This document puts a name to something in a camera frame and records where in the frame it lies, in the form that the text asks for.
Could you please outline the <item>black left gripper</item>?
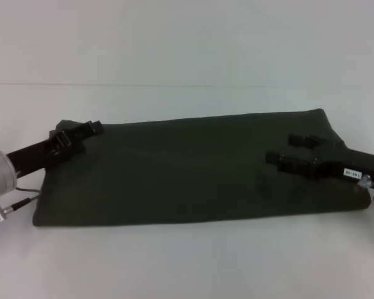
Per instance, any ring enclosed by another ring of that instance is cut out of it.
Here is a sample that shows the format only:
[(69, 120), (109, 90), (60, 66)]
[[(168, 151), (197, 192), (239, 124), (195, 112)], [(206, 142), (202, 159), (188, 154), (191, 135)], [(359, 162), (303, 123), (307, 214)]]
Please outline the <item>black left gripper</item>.
[(75, 128), (51, 133), (40, 143), (7, 154), (16, 176), (21, 178), (40, 169), (50, 169), (84, 151), (83, 140), (104, 132), (100, 121), (88, 121)]

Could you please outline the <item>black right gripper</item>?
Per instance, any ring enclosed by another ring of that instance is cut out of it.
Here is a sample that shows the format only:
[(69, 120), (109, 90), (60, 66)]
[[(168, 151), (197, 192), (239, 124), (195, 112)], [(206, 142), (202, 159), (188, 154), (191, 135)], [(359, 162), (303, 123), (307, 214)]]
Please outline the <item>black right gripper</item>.
[(369, 175), (374, 181), (374, 155), (350, 149), (342, 141), (290, 134), (288, 145), (311, 149), (312, 164), (304, 159), (268, 151), (266, 163), (276, 166), (278, 172), (311, 178), (312, 166), (315, 179), (338, 178), (356, 183)]

